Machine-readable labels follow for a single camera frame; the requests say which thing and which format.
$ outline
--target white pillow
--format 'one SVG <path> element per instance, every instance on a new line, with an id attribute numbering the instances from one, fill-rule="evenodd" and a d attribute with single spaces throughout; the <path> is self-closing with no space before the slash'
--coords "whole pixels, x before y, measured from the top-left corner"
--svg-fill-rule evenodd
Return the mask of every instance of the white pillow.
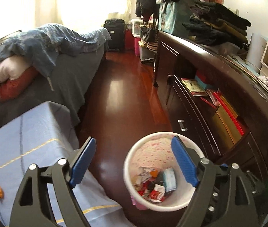
<path id="1" fill-rule="evenodd" d="M 0 83 L 7 79 L 17 79 L 29 66 L 29 62 L 23 56 L 13 55 L 6 58 L 0 63 Z"/>

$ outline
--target stack of folded clothes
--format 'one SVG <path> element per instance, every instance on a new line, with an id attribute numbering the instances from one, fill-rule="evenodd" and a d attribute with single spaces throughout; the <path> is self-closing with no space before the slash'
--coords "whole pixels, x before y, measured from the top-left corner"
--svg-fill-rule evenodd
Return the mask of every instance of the stack of folded clothes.
<path id="1" fill-rule="evenodd" d="M 239 47 L 248 43 L 247 27 L 251 23 L 219 3 L 195 1 L 189 23 L 182 25 L 189 30 L 197 44 L 215 46 L 231 42 Z"/>

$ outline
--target blue gripper pad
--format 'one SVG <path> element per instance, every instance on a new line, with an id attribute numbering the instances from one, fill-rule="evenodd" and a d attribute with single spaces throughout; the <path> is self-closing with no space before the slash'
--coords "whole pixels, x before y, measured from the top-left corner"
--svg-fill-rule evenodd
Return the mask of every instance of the blue gripper pad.
<path id="1" fill-rule="evenodd" d="M 69 183 L 73 186 L 73 188 L 83 180 L 95 152 L 96 140 L 95 138 L 91 138 L 71 169 L 72 175 Z"/>
<path id="2" fill-rule="evenodd" d="M 199 183 L 196 173 L 199 155 L 194 149 L 187 148 L 178 136 L 172 139 L 171 147 L 185 180 L 196 187 Z"/>

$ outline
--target dark wood cabinet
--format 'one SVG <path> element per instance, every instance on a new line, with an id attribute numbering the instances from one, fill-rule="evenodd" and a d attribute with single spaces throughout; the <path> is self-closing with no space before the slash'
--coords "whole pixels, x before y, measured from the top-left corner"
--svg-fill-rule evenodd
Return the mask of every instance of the dark wood cabinet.
<path id="1" fill-rule="evenodd" d="M 181 83 L 181 78 L 194 78 L 197 69 L 222 91 L 247 127 L 231 147 L 213 122 L 216 109 Z M 160 32 L 154 84 L 174 132 L 193 140 L 217 164 L 235 162 L 262 180 L 268 177 L 268 96 L 245 73 L 188 40 Z"/>

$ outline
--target white trash can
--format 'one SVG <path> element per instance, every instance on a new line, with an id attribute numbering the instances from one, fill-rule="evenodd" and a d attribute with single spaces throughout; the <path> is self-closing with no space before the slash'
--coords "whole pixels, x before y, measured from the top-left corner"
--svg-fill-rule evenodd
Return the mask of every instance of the white trash can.
<path id="1" fill-rule="evenodd" d="M 177 211 L 187 207 L 192 198 L 195 188 L 186 182 L 171 149 L 171 140 L 176 135 L 187 147 L 195 149 L 201 158 L 204 157 L 201 149 L 192 140 L 173 132 L 158 132 L 147 135 L 136 142 L 127 154 L 123 166 L 123 179 L 127 190 L 140 210 Z M 141 166 L 160 168 L 161 170 L 172 167 L 175 172 L 177 189 L 162 203 L 153 204 L 145 200 L 135 190 L 131 180 L 139 174 Z"/>

